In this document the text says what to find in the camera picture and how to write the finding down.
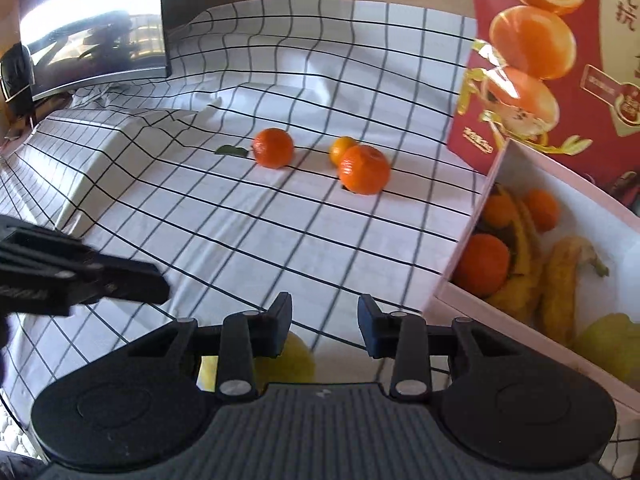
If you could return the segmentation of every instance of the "beige label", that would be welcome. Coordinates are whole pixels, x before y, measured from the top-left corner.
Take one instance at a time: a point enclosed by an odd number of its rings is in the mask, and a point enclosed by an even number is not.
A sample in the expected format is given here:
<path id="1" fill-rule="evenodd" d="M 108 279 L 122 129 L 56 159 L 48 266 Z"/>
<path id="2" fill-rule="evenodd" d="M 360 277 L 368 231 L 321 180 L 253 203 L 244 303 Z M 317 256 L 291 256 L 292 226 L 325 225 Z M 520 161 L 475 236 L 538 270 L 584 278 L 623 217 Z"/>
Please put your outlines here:
<path id="1" fill-rule="evenodd" d="M 600 49 L 602 69 L 610 78 L 640 85 L 640 0 L 600 0 Z M 619 137 L 638 131 L 614 107 L 609 110 Z"/>

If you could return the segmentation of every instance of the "box of fruit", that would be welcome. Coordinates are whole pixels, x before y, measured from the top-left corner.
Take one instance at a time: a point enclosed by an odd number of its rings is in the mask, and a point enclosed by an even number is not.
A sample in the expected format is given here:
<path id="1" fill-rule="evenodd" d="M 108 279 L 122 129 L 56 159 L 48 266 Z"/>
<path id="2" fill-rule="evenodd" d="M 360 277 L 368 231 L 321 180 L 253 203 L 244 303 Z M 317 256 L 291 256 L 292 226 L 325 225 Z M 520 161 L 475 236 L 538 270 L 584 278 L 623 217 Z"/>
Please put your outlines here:
<path id="1" fill-rule="evenodd" d="M 476 319 L 588 375 L 623 418 L 639 418 L 639 268 L 640 218 L 510 140 L 425 316 Z"/>

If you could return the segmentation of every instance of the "metal bolt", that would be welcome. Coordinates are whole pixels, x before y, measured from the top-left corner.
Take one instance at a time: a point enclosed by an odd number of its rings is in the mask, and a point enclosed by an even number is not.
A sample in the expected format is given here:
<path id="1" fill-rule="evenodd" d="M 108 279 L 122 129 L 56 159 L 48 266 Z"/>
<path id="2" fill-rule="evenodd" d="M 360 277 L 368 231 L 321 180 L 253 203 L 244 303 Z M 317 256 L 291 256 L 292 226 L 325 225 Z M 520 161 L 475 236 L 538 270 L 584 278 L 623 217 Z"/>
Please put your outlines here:
<path id="1" fill-rule="evenodd" d="M 59 270 L 55 274 L 56 278 L 60 278 L 62 280 L 68 280 L 68 279 L 74 277 L 75 275 L 76 274 L 74 272 L 71 272 L 70 270 Z"/>
<path id="2" fill-rule="evenodd" d="M 416 381 L 414 379 L 405 379 L 396 384 L 396 392 L 400 395 L 416 396 L 421 395 L 427 391 L 427 385 L 422 381 Z"/>
<path id="3" fill-rule="evenodd" d="M 229 397 L 239 397 L 251 391 L 251 384 L 247 381 L 232 379 L 220 384 L 220 392 Z"/>

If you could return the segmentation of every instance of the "banana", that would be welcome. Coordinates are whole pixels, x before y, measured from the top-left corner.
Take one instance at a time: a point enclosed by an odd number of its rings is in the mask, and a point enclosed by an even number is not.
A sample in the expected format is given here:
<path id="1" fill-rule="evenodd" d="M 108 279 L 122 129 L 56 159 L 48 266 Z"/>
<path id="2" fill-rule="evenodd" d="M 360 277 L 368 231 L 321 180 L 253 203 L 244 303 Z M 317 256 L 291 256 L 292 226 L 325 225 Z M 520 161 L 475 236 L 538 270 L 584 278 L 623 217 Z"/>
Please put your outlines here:
<path id="1" fill-rule="evenodd" d="M 514 198 L 503 186 L 498 186 L 498 192 L 511 198 L 518 213 L 513 221 L 516 261 L 511 276 L 486 301 L 518 321 L 528 323 L 540 301 L 543 261 L 538 234 L 529 210 L 522 201 Z"/>
<path id="2" fill-rule="evenodd" d="M 564 346 L 574 339 L 577 269 L 583 263 L 591 264 L 600 277 L 609 275 L 590 241 L 569 236 L 553 246 L 543 271 L 542 333 Z"/>

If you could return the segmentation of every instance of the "computer monitor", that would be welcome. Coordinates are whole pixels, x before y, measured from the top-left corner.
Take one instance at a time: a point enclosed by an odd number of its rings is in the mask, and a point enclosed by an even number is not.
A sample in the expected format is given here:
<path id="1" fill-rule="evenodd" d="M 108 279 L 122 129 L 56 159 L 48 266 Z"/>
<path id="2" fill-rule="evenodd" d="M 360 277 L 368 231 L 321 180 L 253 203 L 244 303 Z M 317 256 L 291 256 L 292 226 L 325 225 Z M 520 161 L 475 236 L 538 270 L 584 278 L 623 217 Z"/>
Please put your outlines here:
<path id="1" fill-rule="evenodd" d="M 20 0 L 33 99 L 169 75 L 161 0 Z"/>

